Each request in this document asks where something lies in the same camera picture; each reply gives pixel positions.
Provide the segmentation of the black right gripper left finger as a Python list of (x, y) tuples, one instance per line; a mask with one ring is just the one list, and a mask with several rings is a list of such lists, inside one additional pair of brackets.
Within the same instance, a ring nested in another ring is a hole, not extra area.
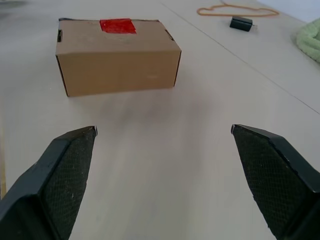
[(2, 240), (67, 240), (87, 187), (95, 126), (69, 131), (48, 145), (0, 201)]

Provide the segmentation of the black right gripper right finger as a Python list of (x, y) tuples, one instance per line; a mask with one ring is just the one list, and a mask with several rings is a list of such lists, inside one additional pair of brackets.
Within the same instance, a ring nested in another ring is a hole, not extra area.
[(264, 220), (278, 240), (320, 238), (320, 173), (282, 136), (231, 127), (244, 175)]

